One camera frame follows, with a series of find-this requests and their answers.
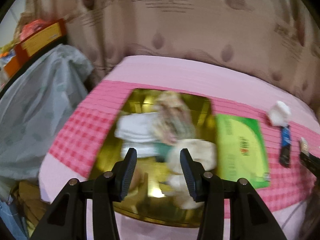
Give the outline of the white sock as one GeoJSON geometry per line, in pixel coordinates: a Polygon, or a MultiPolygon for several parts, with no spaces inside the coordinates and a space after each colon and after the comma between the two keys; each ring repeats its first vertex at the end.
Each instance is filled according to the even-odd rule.
{"type": "Polygon", "coordinates": [[[114,136],[123,141],[121,158],[124,158],[129,148],[134,148],[137,158],[155,157],[158,152],[155,143],[158,139],[153,133],[153,121],[157,113],[141,113],[123,115],[118,119],[114,136]]]}
{"type": "Polygon", "coordinates": [[[282,101],[277,101],[267,112],[267,117],[272,126],[286,127],[291,118],[291,109],[282,101]]]}

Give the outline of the cream fabric scrunchie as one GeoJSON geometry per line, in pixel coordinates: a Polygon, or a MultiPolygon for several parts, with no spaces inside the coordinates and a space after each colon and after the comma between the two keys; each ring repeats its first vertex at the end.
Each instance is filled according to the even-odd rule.
{"type": "Polygon", "coordinates": [[[167,156],[169,174],[163,184],[163,194],[172,197],[174,205],[193,210],[203,205],[202,177],[217,166],[216,145],[201,139],[182,139],[167,156]]]}

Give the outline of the colourful striped towel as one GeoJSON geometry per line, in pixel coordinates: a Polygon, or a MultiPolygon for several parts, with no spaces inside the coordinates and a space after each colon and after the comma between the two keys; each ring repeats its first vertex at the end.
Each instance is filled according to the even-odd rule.
{"type": "Polygon", "coordinates": [[[152,132],[160,142],[174,145],[179,140],[196,137],[190,110],[180,94],[161,92],[156,98],[154,110],[157,115],[152,121],[152,132]]]}

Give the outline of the cotton swab packet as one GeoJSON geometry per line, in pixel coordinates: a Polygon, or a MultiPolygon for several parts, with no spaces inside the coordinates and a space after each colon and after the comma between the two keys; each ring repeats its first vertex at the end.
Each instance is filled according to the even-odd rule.
{"type": "Polygon", "coordinates": [[[300,151],[305,155],[309,155],[309,145],[305,138],[301,137],[299,145],[300,145],[300,151]]]}

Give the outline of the teal fluffy pompom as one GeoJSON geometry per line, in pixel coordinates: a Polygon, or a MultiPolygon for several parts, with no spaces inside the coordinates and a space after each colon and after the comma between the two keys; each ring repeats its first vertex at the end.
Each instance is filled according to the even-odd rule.
{"type": "Polygon", "coordinates": [[[155,142],[154,145],[158,155],[162,156],[163,158],[166,158],[168,153],[172,149],[171,145],[167,145],[162,142],[155,142]]]}

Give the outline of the pink checked tablecloth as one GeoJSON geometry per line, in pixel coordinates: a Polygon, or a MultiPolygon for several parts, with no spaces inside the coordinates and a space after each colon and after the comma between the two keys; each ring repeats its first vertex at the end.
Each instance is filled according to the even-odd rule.
{"type": "Polygon", "coordinates": [[[196,61],[159,56],[129,56],[78,105],[55,138],[39,172],[41,198],[52,202],[71,178],[89,177],[116,114],[136,88],[163,89],[207,97],[215,113],[260,121],[268,153],[271,186],[258,192],[288,239],[297,239],[315,177],[299,161],[305,138],[319,155],[319,123],[295,96],[255,77],[196,61]],[[276,101],[291,109],[291,166],[278,163],[280,135],[266,112],[276,101]]]}

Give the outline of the green tissue box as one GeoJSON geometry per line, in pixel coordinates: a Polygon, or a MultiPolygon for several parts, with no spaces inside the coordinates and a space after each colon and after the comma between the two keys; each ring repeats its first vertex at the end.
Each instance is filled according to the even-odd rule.
{"type": "Polygon", "coordinates": [[[247,179],[255,189],[270,185],[268,156],[259,121],[217,114],[217,175],[224,180],[247,179]]]}

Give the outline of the grey plastic bag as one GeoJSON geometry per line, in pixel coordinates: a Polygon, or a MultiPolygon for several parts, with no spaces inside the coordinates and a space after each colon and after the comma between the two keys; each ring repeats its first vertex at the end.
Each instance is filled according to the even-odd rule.
{"type": "Polygon", "coordinates": [[[93,70],[85,55],[60,44],[37,59],[1,98],[1,200],[21,180],[37,181],[55,137],[87,96],[93,70]]]}

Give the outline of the beige leaf print curtain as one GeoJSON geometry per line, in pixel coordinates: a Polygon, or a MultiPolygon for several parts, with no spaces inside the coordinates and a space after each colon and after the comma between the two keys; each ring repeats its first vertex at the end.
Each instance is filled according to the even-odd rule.
{"type": "Polygon", "coordinates": [[[126,56],[200,61],[258,77],[319,108],[319,26],[302,0],[26,0],[66,23],[98,83],[126,56]]]}

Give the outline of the gold red cardboard box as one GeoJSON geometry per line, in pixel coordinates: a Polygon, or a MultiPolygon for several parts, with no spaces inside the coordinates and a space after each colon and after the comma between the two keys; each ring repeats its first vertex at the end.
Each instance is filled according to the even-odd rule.
{"type": "MultiPolygon", "coordinates": [[[[193,125],[196,130],[194,139],[214,143],[215,119],[212,102],[204,96],[178,93],[189,108],[193,125]]],[[[114,136],[118,120],[112,122],[110,131],[105,137],[90,178],[95,179],[105,171],[111,170],[121,159],[123,141],[114,136]]],[[[193,210],[183,210],[174,205],[173,198],[163,194],[163,184],[169,170],[166,158],[160,155],[148,158],[138,158],[132,185],[127,197],[121,203],[115,203],[116,212],[145,222],[177,226],[181,228],[196,228],[200,225],[203,205],[193,210]]]]}

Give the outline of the red yellow box on shelf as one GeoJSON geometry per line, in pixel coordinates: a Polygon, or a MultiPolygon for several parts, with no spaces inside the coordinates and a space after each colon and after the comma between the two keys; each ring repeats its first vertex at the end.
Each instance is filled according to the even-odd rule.
{"type": "Polygon", "coordinates": [[[49,22],[40,30],[14,46],[15,56],[4,66],[8,78],[12,78],[24,64],[33,59],[45,48],[67,36],[65,21],[61,18],[49,22]]]}

